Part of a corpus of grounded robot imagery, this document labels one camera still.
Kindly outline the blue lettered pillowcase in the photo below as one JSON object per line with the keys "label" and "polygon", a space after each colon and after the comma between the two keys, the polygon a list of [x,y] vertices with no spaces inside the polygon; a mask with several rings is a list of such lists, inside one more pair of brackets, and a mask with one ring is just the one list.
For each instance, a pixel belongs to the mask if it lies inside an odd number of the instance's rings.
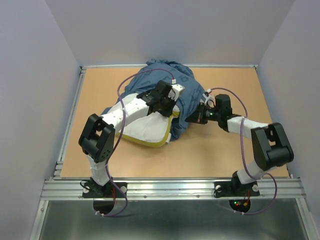
{"label": "blue lettered pillowcase", "polygon": [[181,94],[171,93],[177,102],[169,117],[152,113],[139,118],[124,128],[123,137],[141,144],[161,146],[165,142],[177,140],[188,128],[186,119],[196,110],[205,92],[196,81],[192,70],[175,61],[150,60],[146,66],[127,80],[121,99],[126,105],[138,94],[156,87],[159,81],[169,85],[184,87]]}

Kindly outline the white pillow yellow edge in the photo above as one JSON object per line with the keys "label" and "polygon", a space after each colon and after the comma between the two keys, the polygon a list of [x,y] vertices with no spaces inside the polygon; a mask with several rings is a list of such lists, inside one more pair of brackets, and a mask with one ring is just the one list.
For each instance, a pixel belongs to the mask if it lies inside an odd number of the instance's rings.
{"label": "white pillow yellow edge", "polygon": [[165,117],[159,112],[151,113],[125,126],[122,138],[147,147],[161,147],[173,138],[171,133],[172,120],[179,116],[178,106],[174,106],[170,117]]}

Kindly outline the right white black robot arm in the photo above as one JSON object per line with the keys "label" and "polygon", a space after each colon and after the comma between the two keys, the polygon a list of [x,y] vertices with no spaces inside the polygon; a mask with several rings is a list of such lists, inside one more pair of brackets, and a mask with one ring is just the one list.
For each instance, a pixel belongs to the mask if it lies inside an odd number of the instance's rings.
{"label": "right white black robot arm", "polygon": [[294,160],[294,152],[283,126],[276,123],[260,123],[233,113],[227,94],[211,96],[203,94],[203,100],[186,121],[205,125],[208,121],[228,133],[239,134],[252,143],[253,161],[232,174],[231,180],[216,186],[215,197],[241,196],[247,193],[258,196],[252,187],[270,170]]}

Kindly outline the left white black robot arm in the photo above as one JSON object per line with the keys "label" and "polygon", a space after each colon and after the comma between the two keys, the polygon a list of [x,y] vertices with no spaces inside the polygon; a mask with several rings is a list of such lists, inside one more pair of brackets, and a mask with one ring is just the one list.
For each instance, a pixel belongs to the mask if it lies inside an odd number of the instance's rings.
{"label": "left white black robot arm", "polygon": [[180,114],[177,101],[184,89],[161,80],[149,91],[128,96],[127,102],[121,101],[108,113],[88,117],[78,144],[89,160],[95,193],[100,197],[111,193],[108,162],[116,134],[152,147],[170,141],[172,120]]}

